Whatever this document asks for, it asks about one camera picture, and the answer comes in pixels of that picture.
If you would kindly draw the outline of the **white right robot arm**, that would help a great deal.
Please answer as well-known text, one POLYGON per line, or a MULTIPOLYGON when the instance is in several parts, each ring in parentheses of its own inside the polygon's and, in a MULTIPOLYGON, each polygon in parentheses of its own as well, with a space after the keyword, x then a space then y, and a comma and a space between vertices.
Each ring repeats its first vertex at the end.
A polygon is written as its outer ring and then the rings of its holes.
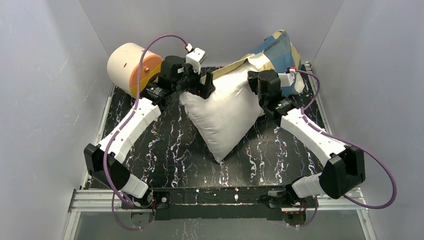
POLYGON ((324 166, 321 173, 287 184, 284 197, 292 203, 317 195, 338 199, 365 181, 364 152, 328 137, 325 129, 289 98, 300 94, 305 87, 300 73, 295 67, 284 73, 273 69, 249 71, 247 80, 266 117, 300 140, 324 166))

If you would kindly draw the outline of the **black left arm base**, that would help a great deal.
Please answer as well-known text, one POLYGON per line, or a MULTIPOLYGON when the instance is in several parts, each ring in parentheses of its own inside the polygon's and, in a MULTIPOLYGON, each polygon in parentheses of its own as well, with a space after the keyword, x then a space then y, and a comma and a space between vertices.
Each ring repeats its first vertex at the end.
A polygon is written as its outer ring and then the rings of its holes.
POLYGON ((143 198, 128 196, 133 205, 121 203, 120 208, 130 211, 130 220, 135 226, 171 220, 171 188, 153 188, 143 198))

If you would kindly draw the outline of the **white pillow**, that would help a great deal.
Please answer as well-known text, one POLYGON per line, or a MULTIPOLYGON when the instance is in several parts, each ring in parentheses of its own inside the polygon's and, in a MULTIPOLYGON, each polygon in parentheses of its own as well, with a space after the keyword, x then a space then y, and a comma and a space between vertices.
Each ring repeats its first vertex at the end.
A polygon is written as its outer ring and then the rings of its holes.
POLYGON ((180 95, 188 118, 194 124, 217 163, 247 134, 264 112, 248 84, 248 72, 257 68, 248 61, 213 80, 215 91, 203 99, 185 92, 180 95))

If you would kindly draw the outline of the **blue beige white pillowcase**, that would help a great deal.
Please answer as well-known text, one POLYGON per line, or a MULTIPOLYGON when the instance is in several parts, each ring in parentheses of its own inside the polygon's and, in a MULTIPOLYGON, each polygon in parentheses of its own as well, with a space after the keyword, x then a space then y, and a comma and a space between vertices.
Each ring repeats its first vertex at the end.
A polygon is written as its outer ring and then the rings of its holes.
POLYGON ((286 69, 298 68, 301 55, 291 43, 285 30, 277 30, 258 47, 241 59, 213 71, 215 91, 209 97, 217 101, 257 100, 248 83, 248 72, 273 70, 285 74, 286 69))

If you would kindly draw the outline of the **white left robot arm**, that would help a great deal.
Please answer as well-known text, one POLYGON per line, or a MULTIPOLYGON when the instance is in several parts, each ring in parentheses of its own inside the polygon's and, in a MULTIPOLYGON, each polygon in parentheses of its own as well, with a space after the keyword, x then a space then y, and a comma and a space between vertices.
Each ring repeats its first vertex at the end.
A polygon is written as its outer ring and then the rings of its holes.
POLYGON ((213 74, 201 78, 203 53, 191 52, 182 58, 166 56, 159 71, 147 77, 147 84, 138 103, 122 121, 97 145, 89 143, 84 149, 88 174, 131 204, 133 200, 152 200, 153 190, 123 165, 129 150, 145 129, 155 121, 180 94, 189 92, 207 99, 215 90, 213 74))

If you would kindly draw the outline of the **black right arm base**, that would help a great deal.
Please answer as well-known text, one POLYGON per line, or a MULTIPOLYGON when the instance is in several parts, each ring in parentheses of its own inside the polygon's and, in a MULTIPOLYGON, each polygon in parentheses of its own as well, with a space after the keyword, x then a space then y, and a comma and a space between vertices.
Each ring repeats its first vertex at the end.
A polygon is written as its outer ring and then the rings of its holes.
POLYGON ((282 218, 287 227, 300 229, 309 225, 318 212, 316 196, 298 197, 292 188, 271 189, 256 200, 270 209, 282 211, 282 218))

